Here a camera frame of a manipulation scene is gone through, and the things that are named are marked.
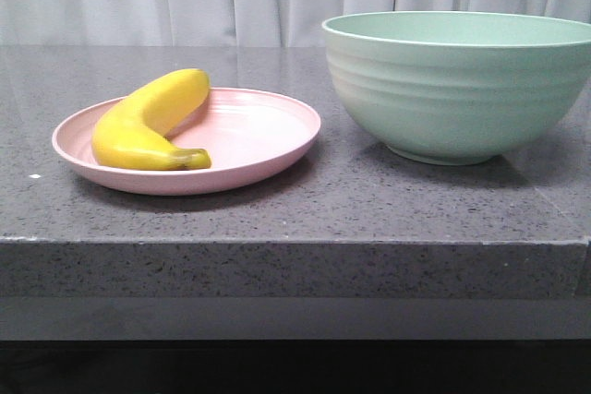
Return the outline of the yellow banana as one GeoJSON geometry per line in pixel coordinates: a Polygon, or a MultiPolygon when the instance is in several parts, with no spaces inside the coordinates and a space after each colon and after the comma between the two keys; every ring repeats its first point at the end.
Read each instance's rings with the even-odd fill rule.
{"type": "Polygon", "coordinates": [[[102,166],[142,171],[211,167],[207,150],[179,148],[166,138],[209,92],[209,76],[196,68],[170,72],[133,91],[96,123],[94,159],[102,166]]]}

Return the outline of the pink plate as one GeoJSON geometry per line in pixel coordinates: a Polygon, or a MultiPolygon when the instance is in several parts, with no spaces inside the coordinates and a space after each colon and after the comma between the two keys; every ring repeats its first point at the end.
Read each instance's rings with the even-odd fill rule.
{"type": "Polygon", "coordinates": [[[90,137],[115,100],[92,105],[64,120],[54,131],[55,151],[77,174],[115,190],[149,196],[208,194],[254,184],[301,159],[320,132],[321,120],[309,105],[282,94],[214,88],[206,102],[171,134],[183,148],[204,148],[209,169],[136,171],[101,166],[90,137]]]}

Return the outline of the green ribbed bowl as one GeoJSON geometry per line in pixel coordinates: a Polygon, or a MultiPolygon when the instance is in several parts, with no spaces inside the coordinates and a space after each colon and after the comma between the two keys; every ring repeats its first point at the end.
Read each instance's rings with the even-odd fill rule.
{"type": "Polygon", "coordinates": [[[324,21],[336,94],[393,152],[467,165],[555,126],[590,77],[590,27],[490,12],[390,11],[324,21]]]}

